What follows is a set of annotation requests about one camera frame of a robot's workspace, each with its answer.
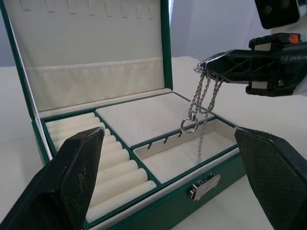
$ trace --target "silver necklace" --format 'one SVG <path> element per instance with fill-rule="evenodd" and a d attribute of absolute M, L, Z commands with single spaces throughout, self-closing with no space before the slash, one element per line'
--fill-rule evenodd
<path fill-rule="evenodd" d="M 203 121 L 203 127 L 202 127 L 201 136 L 200 136 L 200 142 L 199 142 L 199 146 L 198 146 L 197 164 L 199 164 L 201 162 L 201 146 L 202 146 L 202 142 L 203 142 L 203 136 L 205 134 L 206 127 L 207 127 L 208 116 L 209 116 L 209 113 L 214 108 L 215 99 L 216 99 L 216 96 L 217 96 L 221 86 L 222 86 L 223 80 L 216 77 L 214 74 L 210 73 L 209 71 L 203 69 L 202 67 L 195 67 L 194 71 L 198 74 L 201 74 L 201 79 L 199 81 L 199 84 L 198 84 L 197 89 L 195 91 L 193 100 L 191 102 L 191 105 L 190 105 L 190 108 L 189 108 L 189 111 L 188 111 L 188 116 L 186 118 L 184 118 L 181 122 L 181 131 L 184 132 L 184 133 L 195 132 L 197 130 L 198 126 L 199 126 L 199 122 L 198 122 L 198 119 L 196 117 L 197 113 L 205 114 L 205 119 Z M 203 82 L 204 82 L 205 78 L 207 79 L 207 83 L 206 83 L 205 89 L 203 90 L 203 93 L 201 94 L 201 90 L 202 90 L 202 86 L 203 86 Z M 208 109 L 203 112 L 201 110 L 201 105 L 202 105 L 202 102 L 203 102 L 203 100 L 206 96 L 206 93 L 208 91 L 211 79 L 214 79 L 214 81 L 215 81 L 214 89 L 213 89 L 213 96 L 212 96 L 212 99 L 209 103 Z M 184 128 L 184 123 L 187 120 L 195 122 L 195 127 L 193 129 L 186 130 Z"/>

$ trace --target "box latch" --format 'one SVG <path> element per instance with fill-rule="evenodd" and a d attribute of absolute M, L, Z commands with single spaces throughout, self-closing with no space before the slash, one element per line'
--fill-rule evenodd
<path fill-rule="evenodd" d="M 200 181 L 197 181 L 190 190 L 189 195 L 191 199 L 193 201 L 200 200 L 208 191 L 217 186 L 220 178 L 221 175 L 218 172 L 213 172 Z"/>

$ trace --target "orange component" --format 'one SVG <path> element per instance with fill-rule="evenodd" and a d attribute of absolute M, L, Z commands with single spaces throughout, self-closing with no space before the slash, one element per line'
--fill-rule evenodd
<path fill-rule="evenodd" d="M 298 35 L 297 34 L 291 34 L 289 37 L 289 41 L 291 43 L 298 43 Z"/>

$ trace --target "table surface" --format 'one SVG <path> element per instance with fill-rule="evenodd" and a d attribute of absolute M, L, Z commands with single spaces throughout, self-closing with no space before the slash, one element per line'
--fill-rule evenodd
<path fill-rule="evenodd" d="M 189 57 L 173 59 L 174 90 L 191 98 L 199 75 Z M 15 67 L 0 68 L 0 221 L 42 168 Z M 305 158 L 307 98 L 264 98 L 245 94 L 244 85 L 224 84 L 214 112 L 243 127 L 286 139 Z M 175 226 L 174 230 L 272 230 L 245 177 Z"/>

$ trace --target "jewelry box lid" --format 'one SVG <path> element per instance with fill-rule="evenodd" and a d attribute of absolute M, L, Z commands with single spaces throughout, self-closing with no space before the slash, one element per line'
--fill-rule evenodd
<path fill-rule="evenodd" d="M 29 114 L 172 89 L 168 0 L 0 0 Z"/>

